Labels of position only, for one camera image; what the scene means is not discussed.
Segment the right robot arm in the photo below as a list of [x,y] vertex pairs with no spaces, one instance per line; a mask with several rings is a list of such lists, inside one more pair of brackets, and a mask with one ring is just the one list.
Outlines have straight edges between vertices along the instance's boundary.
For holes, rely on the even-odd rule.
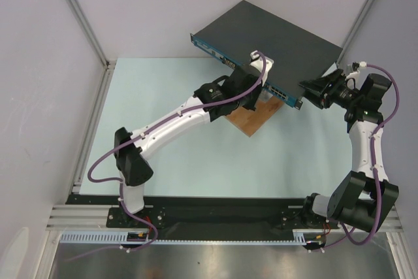
[[399,196],[383,166],[381,138],[386,123],[379,108],[383,96],[394,86],[390,78],[370,73],[360,88],[358,71],[345,75],[337,69],[314,80],[300,83],[304,96],[320,109],[339,105],[351,141],[352,167],[331,196],[313,193],[304,201],[301,222],[317,227],[324,218],[375,233]]

